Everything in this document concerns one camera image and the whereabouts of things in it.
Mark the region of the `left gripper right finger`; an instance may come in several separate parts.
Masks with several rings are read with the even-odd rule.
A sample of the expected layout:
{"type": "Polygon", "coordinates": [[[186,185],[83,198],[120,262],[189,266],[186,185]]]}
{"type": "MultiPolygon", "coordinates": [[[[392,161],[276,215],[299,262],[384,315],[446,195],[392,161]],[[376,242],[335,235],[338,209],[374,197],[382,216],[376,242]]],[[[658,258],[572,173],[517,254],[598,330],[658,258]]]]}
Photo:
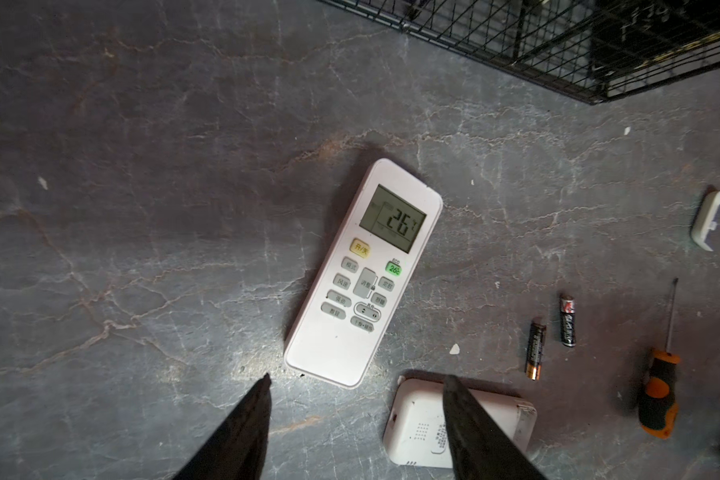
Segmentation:
{"type": "Polygon", "coordinates": [[[444,379],[443,411],[456,479],[545,479],[453,375],[444,379]]]}

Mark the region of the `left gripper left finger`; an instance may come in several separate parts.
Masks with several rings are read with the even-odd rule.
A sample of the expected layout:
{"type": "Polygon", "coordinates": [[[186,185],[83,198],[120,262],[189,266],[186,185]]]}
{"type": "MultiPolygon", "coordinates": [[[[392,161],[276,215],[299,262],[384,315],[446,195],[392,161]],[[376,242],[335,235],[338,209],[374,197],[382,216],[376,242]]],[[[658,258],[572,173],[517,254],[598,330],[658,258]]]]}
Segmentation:
{"type": "Polygon", "coordinates": [[[174,479],[260,479],[268,447],[270,387],[265,374],[174,479]]]}

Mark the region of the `grey white remote control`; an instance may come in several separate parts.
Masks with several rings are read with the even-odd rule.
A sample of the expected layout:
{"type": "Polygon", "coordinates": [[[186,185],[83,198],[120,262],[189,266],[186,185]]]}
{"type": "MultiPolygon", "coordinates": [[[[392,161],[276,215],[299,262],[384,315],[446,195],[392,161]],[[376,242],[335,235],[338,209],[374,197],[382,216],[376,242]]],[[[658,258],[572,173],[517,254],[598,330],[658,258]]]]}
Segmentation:
{"type": "MultiPolygon", "coordinates": [[[[471,390],[470,393],[514,444],[525,452],[536,420],[532,403],[519,397],[471,390]]],[[[443,410],[443,385],[421,379],[402,381],[383,435],[389,459],[402,466],[452,467],[443,410]]]]}

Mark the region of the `black gold AA battery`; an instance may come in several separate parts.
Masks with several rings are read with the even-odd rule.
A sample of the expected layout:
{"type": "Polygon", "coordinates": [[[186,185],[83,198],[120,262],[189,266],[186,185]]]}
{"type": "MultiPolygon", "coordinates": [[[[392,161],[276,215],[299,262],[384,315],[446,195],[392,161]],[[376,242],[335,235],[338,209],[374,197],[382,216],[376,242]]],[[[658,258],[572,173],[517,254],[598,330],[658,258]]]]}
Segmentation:
{"type": "Polygon", "coordinates": [[[525,361],[525,374],[532,381],[538,381],[541,377],[546,333],[547,326],[543,319],[541,317],[534,318],[530,324],[525,361]]]}

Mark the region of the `black red AA battery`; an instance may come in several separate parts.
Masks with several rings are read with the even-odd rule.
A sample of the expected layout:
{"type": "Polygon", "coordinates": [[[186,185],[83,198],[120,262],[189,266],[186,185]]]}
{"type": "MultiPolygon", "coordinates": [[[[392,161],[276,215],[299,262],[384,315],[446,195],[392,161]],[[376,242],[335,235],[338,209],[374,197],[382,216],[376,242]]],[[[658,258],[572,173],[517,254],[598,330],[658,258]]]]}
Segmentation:
{"type": "Polygon", "coordinates": [[[575,300],[572,296],[560,296],[561,341],[569,348],[576,346],[575,335],[575,300]]]}

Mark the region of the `white air conditioner remote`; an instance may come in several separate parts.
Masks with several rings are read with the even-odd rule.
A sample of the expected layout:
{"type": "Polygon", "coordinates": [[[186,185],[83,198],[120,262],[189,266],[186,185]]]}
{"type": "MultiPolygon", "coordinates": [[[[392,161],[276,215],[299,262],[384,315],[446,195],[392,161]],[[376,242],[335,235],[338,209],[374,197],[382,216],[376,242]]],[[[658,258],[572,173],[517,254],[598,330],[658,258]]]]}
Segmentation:
{"type": "Polygon", "coordinates": [[[393,161],[369,167],[287,335],[286,367],[348,389],[362,382],[442,208],[393,161]]]}

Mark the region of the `orange black screwdriver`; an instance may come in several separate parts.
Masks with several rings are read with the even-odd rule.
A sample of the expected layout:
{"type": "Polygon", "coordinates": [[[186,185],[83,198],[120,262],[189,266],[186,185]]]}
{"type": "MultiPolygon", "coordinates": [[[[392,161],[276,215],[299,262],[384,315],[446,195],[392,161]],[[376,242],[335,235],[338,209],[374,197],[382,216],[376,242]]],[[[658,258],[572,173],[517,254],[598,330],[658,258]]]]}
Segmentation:
{"type": "Polygon", "coordinates": [[[679,412],[675,386],[680,357],[671,352],[678,284],[679,279],[675,278],[672,281],[664,348],[651,350],[650,365],[638,398],[641,427],[650,435],[663,440],[671,436],[679,412]]]}

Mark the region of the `white battery cover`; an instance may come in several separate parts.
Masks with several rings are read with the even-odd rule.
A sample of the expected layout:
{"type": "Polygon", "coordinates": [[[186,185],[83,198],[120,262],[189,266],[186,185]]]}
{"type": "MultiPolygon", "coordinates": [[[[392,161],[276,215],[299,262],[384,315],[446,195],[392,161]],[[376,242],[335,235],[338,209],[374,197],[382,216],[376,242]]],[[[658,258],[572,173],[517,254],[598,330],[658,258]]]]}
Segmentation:
{"type": "Polygon", "coordinates": [[[702,250],[712,252],[707,243],[711,231],[717,229],[716,215],[720,208],[720,190],[709,191],[701,201],[690,230],[691,240],[702,250]]]}

